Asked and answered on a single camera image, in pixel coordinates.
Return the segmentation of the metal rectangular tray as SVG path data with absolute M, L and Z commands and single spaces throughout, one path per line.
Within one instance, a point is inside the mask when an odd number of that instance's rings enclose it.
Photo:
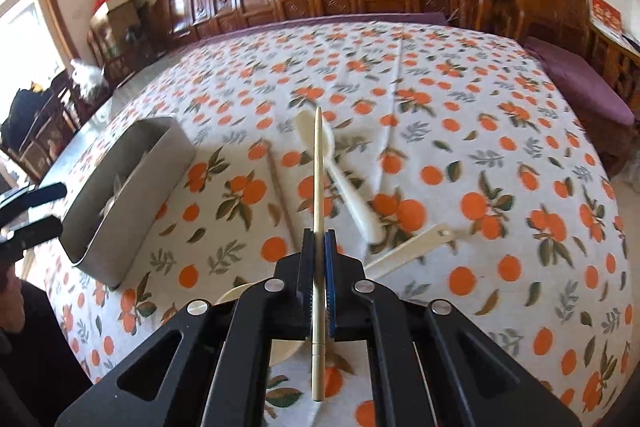
M 119 286 L 194 154 L 175 118 L 134 122 L 65 213 L 60 242 L 73 267 L 108 287 Z

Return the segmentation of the orange print tablecloth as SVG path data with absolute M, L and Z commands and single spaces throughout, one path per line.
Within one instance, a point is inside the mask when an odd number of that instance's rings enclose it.
M 138 120 L 175 118 L 195 154 L 119 288 L 54 244 L 38 253 L 58 326 L 89 378 L 190 300 L 268 277 L 293 252 L 265 141 L 294 228 L 307 228 L 314 170 L 294 118 L 317 107 L 384 232 L 369 245 L 327 183 L 338 250 L 370 262 L 448 225 L 451 243 L 384 284 L 420 305 L 449 299 L 584 425 L 597 424 L 634 357 L 613 187 L 570 104 L 515 41 L 432 25 L 334 23 L 204 43 L 117 113 L 64 172 L 70 194 Z

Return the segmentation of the white plastic spoon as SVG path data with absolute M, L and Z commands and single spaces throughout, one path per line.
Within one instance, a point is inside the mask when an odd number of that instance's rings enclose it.
M 316 117 L 309 110 L 301 110 L 294 118 L 296 133 L 308 153 L 314 153 L 316 142 Z M 362 238 L 370 245 L 381 243 L 383 227 L 374 212 L 358 194 L 356 187 L 347 179 L 344 171 L 338 167 L 334 158 L 335 138 L 329 124 L 322 122 L 323 167 L 334 181 L 338 194 L 352 217 Z

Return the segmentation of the red calendar card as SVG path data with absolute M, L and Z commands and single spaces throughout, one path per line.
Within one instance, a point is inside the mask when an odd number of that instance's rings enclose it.
M 591 0 L 591 17 L 612 34 L 620 35 L 623 32 L 622 14 L 605 0 Z

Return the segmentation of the light wooden chopstick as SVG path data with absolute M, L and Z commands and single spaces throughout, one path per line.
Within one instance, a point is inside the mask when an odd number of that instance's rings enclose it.
M 322 112 L 314 113 L 314 286 L 312 286 L 311 395 L 324 400 L 326 376 L 326 283 L 324 283 L 324 167 Z

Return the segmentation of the cardboard boxes stack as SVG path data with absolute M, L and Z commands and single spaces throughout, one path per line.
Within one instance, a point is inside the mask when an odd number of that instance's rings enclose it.
M 137 0 L 96 0 L 89 26 L 105 58 L 115 58 L 142 40 Z

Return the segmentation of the large white plastic ladle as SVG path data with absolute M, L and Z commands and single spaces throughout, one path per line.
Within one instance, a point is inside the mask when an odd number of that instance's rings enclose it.
M 364 266 L 364 272 L 369 279 L 378 280 L 453 240 L 454 231 L 448 225 L 434 225 L 382 257 L 370 261 Z M 271 346 L 269 366 L 277 365 L 291 358 L 303 345 L 302 340 L 274 340 Z

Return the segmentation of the brown wooden chopstick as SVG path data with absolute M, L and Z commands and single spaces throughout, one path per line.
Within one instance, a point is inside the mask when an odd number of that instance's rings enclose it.
M 273 184 L 273 188 L 274 191 L 276 192 L 276 197 L 278 200 L 278 203 L 281 207 L 281 211 L 282 211 L 282 218 L 285 222 L 286 225 L 286 229 L 288 230 L 288 237 L 290 238 L 292 247 L 293 247 L 293 251 L 294 253 L 296 253 L 296 251 L 298 251 L 298 247 L 299 247 L 299 240 L 298 240 L 298 236 L 296 233 L 296 230 L 294 228 L 292 219 L 291 219 L 291 215 L 288 212 L 288 202 L 286 201 L 286 197 L 285 194 L 283 192 L 283 188 L 282 185 L 280 183 L 280 178 L 278 176 L 278 169 L 277 169 L 277 164 L 276 164 L 276 160 L 274 159 L 274 155 L 273 155 L 273 151 L 272 151 L 272 144 L 270 141 L 266 140 L 265 141 L 265 146 L 266 146 L 266 157 L 267 157 L 267 165 L 268 165 L 268 169 L 269 169 L 269 174 L 271 176 L 271 182 Z

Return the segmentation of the purple seat cushion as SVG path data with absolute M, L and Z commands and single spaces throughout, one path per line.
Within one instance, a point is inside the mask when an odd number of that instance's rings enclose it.
M 534 37 L 525 39 L 524 48 L 538 58 L 570 106 L 625 127 L 634 124 L 628 105 L 581 56 Z

